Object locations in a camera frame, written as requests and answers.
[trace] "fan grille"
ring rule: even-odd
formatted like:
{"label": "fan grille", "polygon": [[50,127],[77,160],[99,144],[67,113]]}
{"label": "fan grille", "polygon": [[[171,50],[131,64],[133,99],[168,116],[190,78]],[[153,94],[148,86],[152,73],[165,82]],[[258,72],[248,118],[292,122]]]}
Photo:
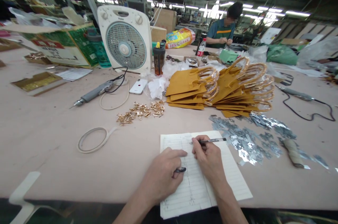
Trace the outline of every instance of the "fan grille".
{"label": "fan grille", "polygon": [[106,40],[109,52],[119,65],[135,70],[145,63],[145,43],[133,26],[124,22],[113,23],[107,30]]}

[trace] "box of gold parts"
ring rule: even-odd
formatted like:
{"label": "box of gold parts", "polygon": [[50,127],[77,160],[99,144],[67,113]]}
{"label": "box of gold parts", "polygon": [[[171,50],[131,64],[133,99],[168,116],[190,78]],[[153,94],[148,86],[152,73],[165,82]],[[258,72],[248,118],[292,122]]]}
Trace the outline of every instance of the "box of gold parts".
{"label": "box of gold parts", "polygon": [[95,49],[84,36],[93,23],[74,26],[71,29],[12,24],[1,30],[19,32],[33,42],[53,64],[93,68],[98,64]]}
{"label": "box of gold parts", "polygon": [[25,91],[28,95],[37,96],[60,85],[65,84],[67,81],[55,74],[44,72],[33,75],[32,78],[25,78],[11,84],[19,87]]}

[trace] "worker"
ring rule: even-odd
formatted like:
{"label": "worker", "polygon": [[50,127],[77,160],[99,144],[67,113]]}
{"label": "worker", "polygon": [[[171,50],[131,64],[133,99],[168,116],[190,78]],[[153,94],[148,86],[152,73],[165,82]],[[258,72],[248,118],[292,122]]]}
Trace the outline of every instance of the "worker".
{"label": "worker", "polygon": [[192,153],[166,148],[150,164],[141,184],[124,206],[113,224],[141,223],[150,209],[173,194],[183,181],[184,173],[174,172],[181,167],[180,157],[193,154],[208,179],[216,197],[222,222],[248,224],[229,186],[223,169],[221,150],[213,143],[201,146],[200,140],[210,140],[206,135],[192,138]]}
{"label": "worker", "polygon": [[229,7],[225,18],[215,21],[207,34],[207,47],[224,48],[231,45],[235,22],[243,12],[243,3],[235,2]]}

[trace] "work table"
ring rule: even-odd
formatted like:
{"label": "work table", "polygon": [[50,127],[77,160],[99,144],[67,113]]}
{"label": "work table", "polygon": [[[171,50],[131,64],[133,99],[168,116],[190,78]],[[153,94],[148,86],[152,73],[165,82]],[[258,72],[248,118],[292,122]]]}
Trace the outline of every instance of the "work table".
{"label": "work table", "polygon": [[[192,56],[195,46],[167,50],[167,54]],[[160,134],[202,132],[212,130],[209,116],[224,118],[219,110],[206,107],[203,111],[169,107],[165,104],[162,117],[134,120],[119,126],[117,114],[125,113],[134,102],[149,104],[142,95],[130,94],[121,107],[106,111],[100,108],[99,98],[81,107],[69,109],[82,95],[103,82],[115,78],[110,69],[94,69],[89,75],[68,82],[37,97],[28,96],[10,82],[31,77],[45,71],[47,66],[30,64],[23,59],[26,49],[0,53],[7,67],[0,69],[0,197],[8,198],[31,171],[41,172],[27,192],[26,199],[70,200],[103,203],[125,203],[143,178],[152,159],[159,154]],[[332,105],[338,119],[338,87],[327,85],[319,78],[307,77],[296,71],[285,71],[294,76],[290,88],[312,95]],[[139,78],[129,74],[130,87]],[[114,95],[106,95],[105,107],[123,102],[127,85]],[[297,135],[300,148],[309,155],[320,155],[329,165],[327,170],[318,163],[303,160],[311,170],[292,166],[285,149],[280,158],[264,158],[263,164],[246,163],[240,166],[252,194],[252,199],[239,202],[241,207],[269,207],[280,209],[338,209],[338,126],[337,122],[315,117],[312,122],[297,117],[283,105],[286,95],[275,89],[273,110],[267,117],[283,121]],[[301,115],[320,113],[328,116],[328,108],[315,102],[291,97],[288,104]],[[245,120],[234,118],[240,127],[257,134],[265,130]],[[77,151],[79,138],[95,127],[113,132],[107,143],[98,151],[82,154]],[[278,142],[274,132],[274,141]],[[84,148],[98,145],[103,134],[95,132],[84,142]],[[238,151],[229,146],[236,162]]]}

